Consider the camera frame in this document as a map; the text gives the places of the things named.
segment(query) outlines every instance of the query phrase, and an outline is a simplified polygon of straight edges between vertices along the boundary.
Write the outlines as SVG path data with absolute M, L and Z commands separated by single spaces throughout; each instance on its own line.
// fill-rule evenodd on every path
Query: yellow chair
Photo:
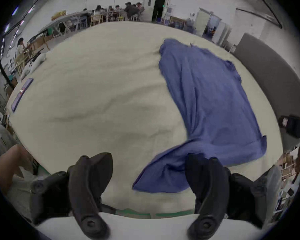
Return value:
M 122 12 L 119 13 L 118 17 L 117 17 L 117 21 L 118 22 L 122 22 L 124 21 L 124 14 Z
M 92 23 L 93 23 L 93 25 L 95 25 L 96 22 L 98 22 L 99 24 L 100 24 L 100 22 L 103 22 L 103 16 L 102 15 L 94 15 L 94 16 L 92 16 L 91 22 L 90 22 L 90 26 L 92 26 Z
M 19 56 L 16 57 L 14 60 L 14 64 L 16 66 L 16 72 L 20 76 L 23 69 L 25 68 L 25 61 L 27 60 L 27 57 L 22 53 Z

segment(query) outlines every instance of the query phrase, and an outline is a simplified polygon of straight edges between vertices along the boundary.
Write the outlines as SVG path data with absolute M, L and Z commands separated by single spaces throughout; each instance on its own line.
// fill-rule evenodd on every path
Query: pole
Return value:
M 15 87 L 15 86 L 14 86 L 14 85 L 12 84 L 12 82 L 9 80 L 9 78 L 8 78 L 8 76 L 7 76 L 7 74 L 6 74 L 6 72 L 4 72 L 4 68 L 2 67 L 1 62 L 0 62 L 0 71 L 1 71 L 1 73 L 2 73 L 2 75 L 3 75 L 3 77 L 6 79 L 8 85 L 12 88 L 12 90 L 14 90 L 14 87 Z

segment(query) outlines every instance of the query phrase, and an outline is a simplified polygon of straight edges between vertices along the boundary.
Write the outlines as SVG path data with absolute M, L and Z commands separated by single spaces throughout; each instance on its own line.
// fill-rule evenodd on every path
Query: table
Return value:
M 56 25 L 58 25 L 61 22 L 64 24 L 66 30 L 70 31 L 70 29 L 69 29 L 69 27 L 66 23 L 68 20 L 70 20 L 70 18 L 73 18 L 73 17 L 76 17 L 76 16 L 80 17 L 83 14 L 90 14 L 90 13 L 92 13 L 92 10 L 83 10 L 83 11 L 78 11 L 78 12 L 74 12 L 74 13 L 70 13 L 70 14 L 60 16 L 59 18 L 56 18 L 55 20 L 53 20 L 52 22 L 50 22 L 49 24 L 44 26 L 42 29 L 40 29 L 40 31 L 38 33 L 42 33 L 43 31 L 47 30 L 48 28 L 54 28 Z M 61 35 L 61 32 L 60 32 L 59 28 L 56 27 L 55 29 Z
M 114 208 L 154 214 L 193 209 L 195 196 L 189 188 L 176 194 L 132 190 L 156 154 L 187 139 L 158 67 L 164 38 L 209 49 L 234 63 L 268 146 L 262 158 L 230 170 L 251 180 L 259 178 L 282 155 L 276 116 L 260 86 L 226 50 L 159 24 L 100 24 L 47 53 L 46 61 L 18 83 L 7 103 L 9 121 L 21 143 L 49 173 L 66 171 L 82 155 L 111 152 L 113 175 L 102 202 Z M 11 104 L 29 77 L 34 81 L 12 113 Z

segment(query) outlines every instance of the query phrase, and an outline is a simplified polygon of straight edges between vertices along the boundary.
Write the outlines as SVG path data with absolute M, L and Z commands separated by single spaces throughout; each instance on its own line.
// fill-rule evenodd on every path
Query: doorway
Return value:
M 166 0 L 155 0 L 154 8 L 153 8 L 153 14 L 152 14 L 152 22 L 156 22 L 162 17 L 162 13 L 164 10 Z
M 212 41 L 213 35 L 216 32 L 217 27 L 219 26 L 220 20 L 221 19 L 216 15 L 210 15 L 210 19 L 202 35 L 204 39 Z

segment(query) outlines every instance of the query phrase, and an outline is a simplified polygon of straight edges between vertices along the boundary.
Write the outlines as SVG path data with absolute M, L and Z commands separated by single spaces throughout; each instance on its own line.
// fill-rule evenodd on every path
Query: bed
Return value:
M 111 152 L 113 176 L 103 203 L 140 213 L 175 213 L 194 208 L 190 188 L 174 194 L 132 190 L 132 183 L 156 154 L 183 143 L 181 115 L 158 67 L 164 38 L 208 48 L 230 60 L 255 113 L 267 152 L 230 167 L 255 180 L 282 154 L 280 130 L 267 97 L 232 54 L 188 32 L 141 22 L 108 22 L 84 30 L 47 53 L 15 113 L 7 111 L 22 144 L 49 172 L 66 171 L 82 155 Z

